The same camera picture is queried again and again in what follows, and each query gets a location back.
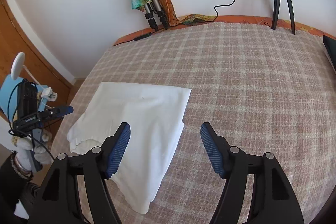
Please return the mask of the left gloved hand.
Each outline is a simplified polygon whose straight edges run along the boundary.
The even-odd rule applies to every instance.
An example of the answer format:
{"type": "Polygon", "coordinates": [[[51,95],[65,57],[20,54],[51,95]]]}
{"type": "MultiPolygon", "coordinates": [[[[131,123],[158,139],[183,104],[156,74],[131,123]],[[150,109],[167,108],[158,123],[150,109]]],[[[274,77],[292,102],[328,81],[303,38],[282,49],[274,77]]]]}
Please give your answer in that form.
{"type": "Polygon", "coordinates": [[[23,172],[31,172],[33,168],[32,157],[41,165],[50,165],[53,160],[47,150],[41,145],[36,144],[33,147],[30,138],[17,138],[18,151],[15,156],[15,163],[23,172]]]}

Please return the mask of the left forearm dark sleeve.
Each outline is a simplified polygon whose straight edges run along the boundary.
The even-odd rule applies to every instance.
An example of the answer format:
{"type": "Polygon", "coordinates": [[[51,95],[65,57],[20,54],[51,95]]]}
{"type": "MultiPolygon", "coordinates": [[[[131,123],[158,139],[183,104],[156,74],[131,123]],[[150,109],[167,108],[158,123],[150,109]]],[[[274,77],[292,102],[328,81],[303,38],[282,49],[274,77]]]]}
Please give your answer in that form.
{"type": "Polygon", "coordinates": [[[1,223],[28,223],[27,219],[15,215],[17,203],[21,201],[28,214],[32,213],[40,186],[31,182],[33,174],[24,174],[16,165],[14,151],[1,166],[1,223]]]}

